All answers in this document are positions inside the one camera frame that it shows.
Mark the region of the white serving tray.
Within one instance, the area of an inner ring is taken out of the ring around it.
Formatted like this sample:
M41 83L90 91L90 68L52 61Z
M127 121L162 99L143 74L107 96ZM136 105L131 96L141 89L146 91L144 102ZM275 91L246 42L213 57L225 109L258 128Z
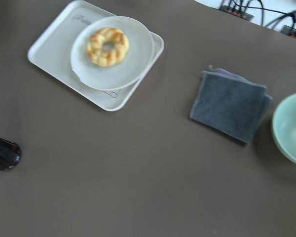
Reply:
M122 89L96 90L84 85L70 66L70 49L88 23L113 14L82 0L69 3L28 51L28 59L48 74L106 111L121 109L137 89L148 69Z

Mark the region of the oolong tea bottle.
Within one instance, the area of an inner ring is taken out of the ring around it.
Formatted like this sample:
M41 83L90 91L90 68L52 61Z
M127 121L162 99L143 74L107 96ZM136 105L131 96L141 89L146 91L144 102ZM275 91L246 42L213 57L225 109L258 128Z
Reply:
M20 161L21 149L15 142L0 138L0 170L11 170Z

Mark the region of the green ceramic bowl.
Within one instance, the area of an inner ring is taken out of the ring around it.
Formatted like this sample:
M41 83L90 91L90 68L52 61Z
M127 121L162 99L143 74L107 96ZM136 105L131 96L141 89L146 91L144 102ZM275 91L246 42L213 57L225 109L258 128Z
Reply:
M296 93L279 103L273 114L271 130L279 151L296 164Z

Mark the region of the grey folded cloth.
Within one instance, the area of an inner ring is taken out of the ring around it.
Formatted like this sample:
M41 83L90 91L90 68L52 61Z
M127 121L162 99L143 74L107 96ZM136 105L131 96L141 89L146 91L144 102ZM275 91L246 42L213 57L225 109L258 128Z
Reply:
M189 117L250 143L273 98L267 87L222 68L202 72Z

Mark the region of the white round plate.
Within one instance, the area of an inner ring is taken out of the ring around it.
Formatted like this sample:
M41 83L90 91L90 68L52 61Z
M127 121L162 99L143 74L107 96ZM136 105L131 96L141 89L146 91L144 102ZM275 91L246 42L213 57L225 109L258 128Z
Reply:
M119 28L128 37L130 48L125 59L110 67L92 63L86 53L89 38L105 27ZM126 16L112 16L86 27L74 41L71 50L71 67L80 81L97 90L114 90L136 82L148 68L154 52L149 30L139 21Z

